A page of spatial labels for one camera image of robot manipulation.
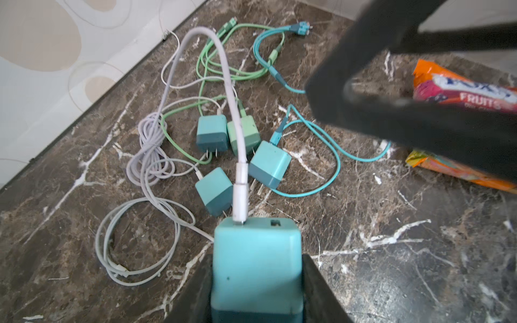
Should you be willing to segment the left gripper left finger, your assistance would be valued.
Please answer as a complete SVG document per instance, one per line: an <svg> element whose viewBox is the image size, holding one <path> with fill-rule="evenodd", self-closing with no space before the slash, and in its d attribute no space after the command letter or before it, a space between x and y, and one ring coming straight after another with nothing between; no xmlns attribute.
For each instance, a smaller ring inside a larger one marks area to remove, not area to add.
<svg viewBox="0 0 517 323"><path fill-rule="evenodd" d="M213 322L211 317L211 288L213 283L213 255L203 258L193 276L174 301L164 323Z"/></svg>

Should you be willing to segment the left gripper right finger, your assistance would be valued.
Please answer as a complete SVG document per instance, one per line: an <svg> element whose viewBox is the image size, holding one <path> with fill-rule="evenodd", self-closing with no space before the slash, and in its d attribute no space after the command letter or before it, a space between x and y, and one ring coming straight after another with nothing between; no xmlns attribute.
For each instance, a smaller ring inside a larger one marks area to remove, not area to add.
<svg viewBox="0 0 517 323"><path fill-rule="evenodd" d="M302 255L303 322L353 323L308 254Z"/></svg>

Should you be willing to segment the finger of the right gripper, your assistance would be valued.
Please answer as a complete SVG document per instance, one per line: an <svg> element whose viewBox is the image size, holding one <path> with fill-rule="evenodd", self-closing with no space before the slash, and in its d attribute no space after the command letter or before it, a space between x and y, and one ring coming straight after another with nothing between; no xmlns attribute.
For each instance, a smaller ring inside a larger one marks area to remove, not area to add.
<svg viewBox="0 0 517 323"><path fill-rule="evenodd" d="M478 26L458 30L418 32L410 30L390 47L395 54L502 51L516 49L516 23Z"/></svg>
<svg viewBox="0 0 517 323"><path fill-rule="evenodd" d="M481 117L479 130L454 126L455 111L409 98L358 94L354 76L426 21L441 1L373 1L308 79L318 121L450 157L499 178L516 180L516 116Z"/></svg>

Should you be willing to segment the teal charger plug front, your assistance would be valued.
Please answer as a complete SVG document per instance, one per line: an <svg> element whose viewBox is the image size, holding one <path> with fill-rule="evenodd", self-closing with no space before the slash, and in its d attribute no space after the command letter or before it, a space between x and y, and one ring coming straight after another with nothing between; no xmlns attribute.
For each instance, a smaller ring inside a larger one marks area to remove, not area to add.
<svg viewBox="0 0 517 323"><path fill-rule="evenodd" d="M302 322L302 239L288 218L250 217L215 229L213 322Z"/></svg>

